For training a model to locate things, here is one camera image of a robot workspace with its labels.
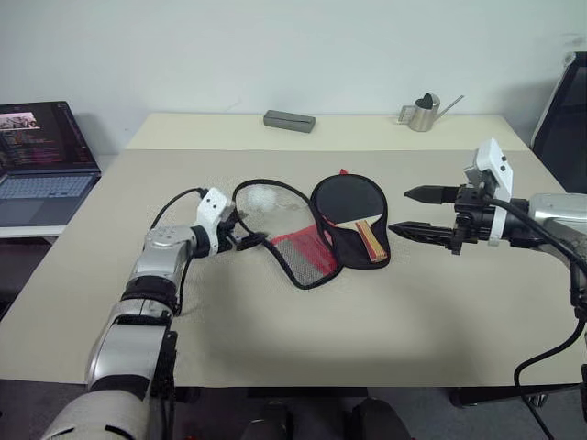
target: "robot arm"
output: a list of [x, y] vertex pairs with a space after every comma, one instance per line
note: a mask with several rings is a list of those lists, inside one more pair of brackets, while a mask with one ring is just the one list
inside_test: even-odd
[[193, 226], [159, 226], [145, 237], [121, 300], [94, 344], [86, 371], [88, 392], [72, 401], [43, 439], [146, 438], [149, 400], [172, 382], [182, 271], [192, 258], [232, 248], [233, 205], [212, 188]]
[[[465, 174], [469, 183], [460, 187], [418, 186], [404, 194], [425, 204], [454, 204], [457, 218], [452, 228], [420, 222], [402, 222], [389, 228], [401, 237], [444, 246], [455, 255], [460, 254], [463, 243], [482, 240], [497, 246], [500, 240], [507, 240], [514, 248], [542, 250], [568, 264], [567, 257], [519, 218], [487, 202], [496, 199], [518, 208], [587, 259], [587, 194], [536, 194], [529, 200], [512, 199], [514, 173], [494, 139], [475, 152]], [[585, 274], [581, 277], [584, 288]]]

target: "eraser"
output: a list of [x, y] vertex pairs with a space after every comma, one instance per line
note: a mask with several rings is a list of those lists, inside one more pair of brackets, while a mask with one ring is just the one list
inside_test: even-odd
[[276, 110], [269, 110], [263, 117], [263, 124], [267, 127], [284, 128], [302, 133], [310, 133], [315, 123], [316, 118], [313, 116], [296, 115]]

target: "wooden paddle handle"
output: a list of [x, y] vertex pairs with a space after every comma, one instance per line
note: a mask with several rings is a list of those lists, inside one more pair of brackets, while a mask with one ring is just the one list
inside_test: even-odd
[[360, 238], [363, 240], [363, 244], [367, 248], [371, 263], [377, 263], [387, 258], [387, 252], [383, 249], [382, 245], [379, 244], [377, 238], [373, 235], [369, 223], [365, 220], [361, 220], [355, 223], [357, 230], [359, 231]]

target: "desk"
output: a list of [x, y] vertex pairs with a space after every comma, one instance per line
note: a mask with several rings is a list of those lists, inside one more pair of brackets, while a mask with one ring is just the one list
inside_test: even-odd
[[[334, 116], [324, 118], [328, 123], [318, 118], [316, 135], [328, 151], [311, 150], [319, 147], [315, 134], [247, 128], [242, 120], [256, 124], [260, 116], [242, 117], [148, 119], [0, 323], [0, 378], [83, 382], [92, 343], [124, 290], [151, 220], [187, 187], [231, 193], [240, 182], [266, 177], [309, 194], [322, 178], [345, 168], [380, 184], [389, 223], [449, 226], [450, 206], [416, 203], [402, 194], [418, 184], [464, 182], [462, 168], [472, 151], [494, 136], [515, 170], [516, 197], [561, 191], [496, 116], [453, 116], [442, 131], [438, 125], [425, 134], [378, 116], [344, 116], [344, 124]], [[363, 151], [349, 151], [340, 130], [360, 139], [369, 124], [380, 127], [378, 135], [364, 133], [377, 148], [366, 151], [371, 144], [363, 142], [357, 146]], [[217, 150], [221, 142], [207, 136], [220, 127], [224, 147], [233, 151]], [[328, 127], [338, 129], [329, 133]], [[242, 137], [243, 130], [254, 134]], [[435, 130], [442, 136], [435, 137]], [[289, 140], [274, 144], [276, 138]], [[410, 149], [402, 150], [407, 138]], [[167, 149], [152, 149], [155, 144]], [[271, 145], [287, 148], [267, 150]], [[345, 150], [333, 150], [336, 145]], [[185, 197], [163, 222], [193, 221], [195, 204], [195, 197]], [[393, 260], [387, 268], [344, 269], [311, 291], [297, 290], [262, 247], [195, 261], [184, 315], [173, 321], [177, 385], [510, 385], [518, 362], [553, 347], [575, 326], [567, 270], [548, 255], [481, 243], [465, 245], [455, 257], [391, 232], [389, 238]], [[525, 383], [579, 381], [584, 352], [577, 344], [530, 368]]]

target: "red table tennis paddle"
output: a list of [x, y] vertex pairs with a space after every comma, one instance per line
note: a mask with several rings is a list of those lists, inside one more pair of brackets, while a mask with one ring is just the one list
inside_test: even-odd
[[385, 201], [369, 181], [353, 174], [328, 178], [316, 193], [316, 208], [334, 227], [356, 231], [371, 262], [387, 258], [387, 252], [371, 231], [371, 225], [383, 215]]

